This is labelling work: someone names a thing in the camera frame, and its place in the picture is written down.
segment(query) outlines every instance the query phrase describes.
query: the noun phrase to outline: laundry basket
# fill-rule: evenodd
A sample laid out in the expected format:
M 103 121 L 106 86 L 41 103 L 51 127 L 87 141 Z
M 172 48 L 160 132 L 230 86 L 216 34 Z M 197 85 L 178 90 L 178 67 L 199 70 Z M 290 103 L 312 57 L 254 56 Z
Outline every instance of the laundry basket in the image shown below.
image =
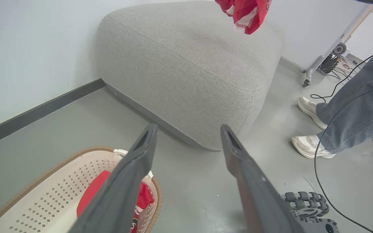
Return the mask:
M 67 158 L 0 209 L 0 233 L 67 233 L 77 219 L 77 205 L 89 184 L 102 171 L 111 172 L 126 153 L 93 146 Z M 151 172 L 142 181 L 151 190 L 154 203 L 140 214 L 138 232 L 149 233 L 161 210 L 162 191 Z

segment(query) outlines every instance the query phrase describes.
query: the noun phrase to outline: gray ottoman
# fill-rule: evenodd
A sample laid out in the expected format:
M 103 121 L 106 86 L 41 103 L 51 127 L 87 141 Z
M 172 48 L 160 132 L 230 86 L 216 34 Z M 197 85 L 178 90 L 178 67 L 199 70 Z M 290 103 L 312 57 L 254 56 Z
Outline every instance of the gray ottoman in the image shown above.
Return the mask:
M 244 134 L 259 114 L 283 49 L 269 22 L 234 29 L 215 2 L 114 11 L 97 31 L 100 78 L 185 142 L 222 150 L 220 126 Z

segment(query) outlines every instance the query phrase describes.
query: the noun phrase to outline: white sneaker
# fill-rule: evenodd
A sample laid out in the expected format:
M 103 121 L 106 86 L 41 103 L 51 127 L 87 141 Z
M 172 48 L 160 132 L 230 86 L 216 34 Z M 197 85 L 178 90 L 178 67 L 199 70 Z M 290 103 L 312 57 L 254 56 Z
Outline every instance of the white sneaker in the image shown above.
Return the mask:
M 297 98 L 297 106 L 299 106 L 300 110 L 309 115 L 319 128 L 326 129 L 327 124 L 323 123 L 316 114 L 316 105 L 316 102 L 312 102 L 303 96 Z
M 292 137 L 291 142 L 301 155 L 305 156 L 306 158 L 315 157 L 317 144 L 319 143 L 319 138 L 316 135 Z M 333 158 L 335 154 L 328 152 L 320 143 L 316 156 L 323 158 Z

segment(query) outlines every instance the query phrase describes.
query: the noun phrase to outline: gray pants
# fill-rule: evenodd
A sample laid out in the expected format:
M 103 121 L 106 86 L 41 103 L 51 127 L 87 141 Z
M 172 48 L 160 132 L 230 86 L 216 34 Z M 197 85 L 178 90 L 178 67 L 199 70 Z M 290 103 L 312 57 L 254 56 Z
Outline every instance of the gray pants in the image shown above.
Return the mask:
M 373 58 L 327 103 L 316 107 L 318 117 L 329 125 L 330 120 L 350 100 L 373 89 Z M 341 152 L 373 136 L 373 91 L 346 105 L 323 134 L 322 145 L 332 153 Z

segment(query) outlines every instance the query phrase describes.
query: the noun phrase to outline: basket rim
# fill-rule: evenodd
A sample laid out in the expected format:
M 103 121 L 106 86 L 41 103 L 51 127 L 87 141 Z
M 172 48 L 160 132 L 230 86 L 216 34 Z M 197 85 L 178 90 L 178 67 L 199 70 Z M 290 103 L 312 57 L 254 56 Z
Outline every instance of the basket rim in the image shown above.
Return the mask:
M 17 195 L 15 195 L 8 202 L 6 202 L 0 208 L 0 218 L 9 209 L 11 209 L 16 203 L 18 203 L 24 196 L 26 196 L 29 192 L 31 192 L 35 187 L 37 187 L 40 183 L 42 183 L 44 180 L 46 180 L 52 174 L 54 174 L 55 172 L 57 172 L 58 170 L 60 170 L 61 168 L 63 168 L 65 165 L 69 164 L 70 162 L 72 162 L 74 159 L 80 157 L 81 155 L 84 155 L 84 154 L 92 152 L 92 151 L 99 151 L 99 150 L 107 151 L 107 152 L 112 152 L 113 153 L 113 151 L 115 150 L 115 148 L 113 148 L 111 146 L 91 146 L 91 147 L 79 150 L 78 152 L 75 152 L 73 155 L 69 156 L 68 158 L 66 158 L 62 162 L 60 162 L 57 165 L 55 165 L 54 168 L 52 168 L 51 170 L 47 171 L 46 173 L 44 173 L 40 177 L 36 178 L 33 182 L 31 182 L 24 189 L 22 189 L 19 193 L 17 193 Z M 152 183 L 156 187 L 158 202 L 157 202 L 157 206 L 156 206 L 155 212 L 154 212 L 154 214 L 152 216 L 152 219 L 149 222 L 148 227 L 145 230 L 145 233 L 150 233 L 151 232 L 151 230 L 152 230 L 152 228 L 154 226 L 154 223 L 156 222 L 156 220 L 157 220 L 157 218 L 158 218 L 158 216 L 160 214 L 160 210 L 161 210 L 161 206 L 162 206 L 162 202 L 163 202 L 163 199 L 162 199 L 162 189 L 160 187 L 159 182 L 155 178 L 155 176 L 152 177 Z

